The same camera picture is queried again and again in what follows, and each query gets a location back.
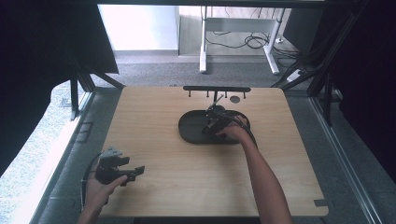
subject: human arm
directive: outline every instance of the human arm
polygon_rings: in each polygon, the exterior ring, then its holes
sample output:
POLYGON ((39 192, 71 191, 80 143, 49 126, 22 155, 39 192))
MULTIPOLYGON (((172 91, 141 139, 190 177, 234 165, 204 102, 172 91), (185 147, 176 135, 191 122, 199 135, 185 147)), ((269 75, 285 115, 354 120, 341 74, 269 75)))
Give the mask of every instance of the human arm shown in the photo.
POLYGON ((108 185, 101 184, 95 177, 94 172, 90 173, 87 180, 85 205, 79 215, 78 224, 92 224, 95 223, 99 217, 102 207, 108 201, 109 196, 114 189, 125 182, 126 175, 123 175, 108 185))
POLYGON ((247 168, 261 223, 292 223, 283 189, 249 134, 234 122, 219 132, 219 134, 222 133, 238 140, 245 151, 247 168))

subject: desk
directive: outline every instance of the desk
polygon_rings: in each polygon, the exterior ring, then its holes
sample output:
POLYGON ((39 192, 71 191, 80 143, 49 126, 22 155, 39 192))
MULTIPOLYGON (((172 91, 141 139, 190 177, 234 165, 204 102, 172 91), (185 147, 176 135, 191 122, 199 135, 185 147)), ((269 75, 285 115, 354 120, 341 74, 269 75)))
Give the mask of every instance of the desk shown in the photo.
MULTIPOLYGON (((259 149, 274 170, 293 216, 325 216, 324 200, 284 93, 280 89, 228 92, 219 105, 245 114, 259 149), (237 95, 241 101, 231 103, 237 95)), ((122 169, 146 171, 117 188, 101 216, 257 217, 245 154, 240 145, 193 145, 178 133, 180 117, 206 109, 213 92, 179 87, 126 87, 111 122, 104 149, 131 157, 122 169)))
POLYGON ((222 31, 222 32, 247 32, 247 33, 267 33, 270 34, 268 45, 263 46, 265 56, 270 64, 271 71, 274 75, 279 74, 272 49, 275 44, 277 32, 282 23, 285 8, 281 8, 276 19, 235 19, 235 18, 208 18, 207 7, 204 7, 204 15, 202 20, 202 42, 200 49, 199 71, 206 72, 206 32, 222 31))

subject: white desk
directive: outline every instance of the white desk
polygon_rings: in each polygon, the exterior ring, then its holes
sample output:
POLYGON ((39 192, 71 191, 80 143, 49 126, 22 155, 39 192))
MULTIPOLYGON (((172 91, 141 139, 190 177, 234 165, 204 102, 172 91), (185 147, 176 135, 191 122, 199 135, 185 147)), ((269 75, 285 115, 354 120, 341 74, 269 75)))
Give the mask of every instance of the white desk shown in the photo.
POLYGON ((236 18, 208 18, 207 7, 204 7, 203 21, 202 21, 202 43, 200 50, 200 65, 201 73, 206 72, 206 32, 254 32, 254 33, 271 33, 270 42, 264 46, 265 56, 270 64, 272 73, 279 74, 272 49, 275 44, 276 36, 282 23, 285 8, 281 8, 277 14, 276 20, 272 19, 236 19, 236 18))

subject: white wall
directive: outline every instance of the white wall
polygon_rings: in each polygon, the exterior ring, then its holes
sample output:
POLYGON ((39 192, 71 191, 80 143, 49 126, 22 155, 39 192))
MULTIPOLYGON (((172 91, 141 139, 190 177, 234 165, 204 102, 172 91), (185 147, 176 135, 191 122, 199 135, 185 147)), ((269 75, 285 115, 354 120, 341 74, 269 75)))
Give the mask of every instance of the white wall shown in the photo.
POLYGON ((99 5, 113 50, 178 49, 173 6, 99 5))

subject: black curtain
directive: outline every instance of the black curtain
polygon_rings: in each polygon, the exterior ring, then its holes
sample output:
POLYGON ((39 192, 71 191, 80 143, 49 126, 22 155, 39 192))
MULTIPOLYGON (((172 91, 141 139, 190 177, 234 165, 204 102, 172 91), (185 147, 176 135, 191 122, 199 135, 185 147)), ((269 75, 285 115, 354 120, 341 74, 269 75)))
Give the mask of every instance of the black curtain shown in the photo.
POLYGON ((0 60, 0 175, 43 117, 55 86, 78 72, 118 73, 95 5, 1 1, 0 60))
POLYGON ((346 119, 396 183, 395 3, 368 2, 332 70, 346 119))

